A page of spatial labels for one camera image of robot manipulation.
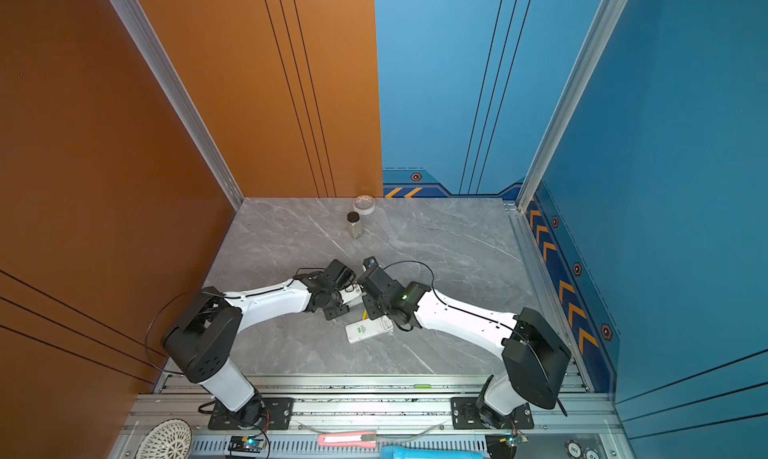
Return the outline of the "white remote with display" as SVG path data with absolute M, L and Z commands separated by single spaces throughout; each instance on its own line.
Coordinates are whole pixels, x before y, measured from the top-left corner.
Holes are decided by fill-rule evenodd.
M 358 284 L 348 286 L 340 294 L 343 305 L 354 307 L 362 303 L 363 291 Z

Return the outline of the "white remote control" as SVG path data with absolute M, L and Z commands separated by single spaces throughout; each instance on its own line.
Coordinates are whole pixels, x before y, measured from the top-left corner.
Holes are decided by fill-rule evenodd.
M 347 340 L 350 344 L 355 344 L 381 334 L 392 332 L 393 322 L 386 316 L 375 320 L 366 318 L 345 327 Z

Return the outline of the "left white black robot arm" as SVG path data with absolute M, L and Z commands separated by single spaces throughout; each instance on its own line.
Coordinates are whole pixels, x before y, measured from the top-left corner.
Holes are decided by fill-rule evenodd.
M 165 332 L 161 344 L 181 373 L 214 397 L 214 404 L 243 427 L 266 415 L 262 395 L 230 358 L 237 336 L 269 320 L 322 311 L 328 320 L 362 297 L 355 272 L 339 260 L 324 268 L 300 268 L 272 286 L 222 292 L 206 287 Z

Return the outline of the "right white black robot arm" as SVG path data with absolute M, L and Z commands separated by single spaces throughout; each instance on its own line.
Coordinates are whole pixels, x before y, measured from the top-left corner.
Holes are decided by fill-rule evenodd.
M 372 319 L 385 316 L 403 332 L 427 329 L 478 346 L 503 362 L 505 373 L 486 379 L 474 408 L 483 425 L 502 429 L 514 424 L 513 412 L 526 405 L 553 410 L 572 353 L 537 310 L 498 312 L 438 292 L 432 282 L 404 286 L 373 256 L 363 260 L 357 279 Z

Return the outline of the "small brown-capped jar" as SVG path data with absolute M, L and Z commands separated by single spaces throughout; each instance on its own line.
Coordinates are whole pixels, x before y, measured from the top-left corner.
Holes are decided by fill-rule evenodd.
M 350 236 L 357 240 L 363 235 L 363 224 L 361 216 L 356 211 L 351 211 L 347 214 L 347 226 Z

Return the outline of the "pink box cutter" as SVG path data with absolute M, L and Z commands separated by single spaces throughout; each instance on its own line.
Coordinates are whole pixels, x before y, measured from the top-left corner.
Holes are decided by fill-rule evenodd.
M 360 448 L 373 450 L 377 447 L 377 434 L 373 431 L 324 433 L 317 440 L 324 448 Z

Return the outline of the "cyan cylinder object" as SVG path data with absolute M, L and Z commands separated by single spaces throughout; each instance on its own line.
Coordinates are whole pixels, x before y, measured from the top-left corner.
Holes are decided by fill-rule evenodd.
M 396 445 L 385 446 L 381 459 L 483 459 L 481 453 L 468 451 L 410 449 Z

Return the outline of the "green circuit board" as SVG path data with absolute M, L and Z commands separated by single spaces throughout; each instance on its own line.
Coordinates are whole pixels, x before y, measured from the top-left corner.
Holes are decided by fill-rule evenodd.
M 228 455 L 259 455 L 267 451 L 267 439 L 264 436 L 231 436 L 227 445 Z

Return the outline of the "white mesh basket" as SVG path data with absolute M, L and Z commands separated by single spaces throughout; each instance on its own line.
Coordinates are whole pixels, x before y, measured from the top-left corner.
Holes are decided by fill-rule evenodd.
M 142 439 L 136 459 L 186 459 L 192 448 L 191 426 L 182 419 L 169 419 L 155 426 Z

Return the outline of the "aluminium rail frame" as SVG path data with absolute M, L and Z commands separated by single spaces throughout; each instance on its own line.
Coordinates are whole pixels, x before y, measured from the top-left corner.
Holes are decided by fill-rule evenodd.
M 450 399 L 476 398 L 485 382 L 477 375 L 265 375 L 252 379 L 267 397 L 294 399 L 289 428 L 283 431 L 209 430 L 211 396 L 183 378 L 166 379 L 139 396 L 110 452 L 135 458 L 142 439 L 169 419 L 192 429 L 190 458 L 376 458 L 385 446 L 468 451 L 486 458 L 631 458 L 633 452 L 606 395 L 591 392 L 574 373 L 566 375 L 562 406 L 529 406 L 532 430 L 453 428 Z M 324 448 L 320 434 L 373 431 L 377 447 Z M 259 455 L 228 455 L 231 436 L 267 439 Z

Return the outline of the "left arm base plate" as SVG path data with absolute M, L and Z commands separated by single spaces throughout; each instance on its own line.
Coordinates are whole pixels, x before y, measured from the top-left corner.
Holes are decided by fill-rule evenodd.
M 233 412 L 219 400 L 213 402 L 208 422 L 209 430 L 287 430 L 293 415 L 291 397 L 254 397 L 240 410 Z

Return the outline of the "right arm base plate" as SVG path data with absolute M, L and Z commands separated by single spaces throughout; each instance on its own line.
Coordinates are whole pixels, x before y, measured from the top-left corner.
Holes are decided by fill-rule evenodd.
M 529 404 L 502 415 L 487 405 L 480 405 L 474 397 L 450 399 L 453 428 L 457 430 L 495 429 L 532 430 L 535 427 Z

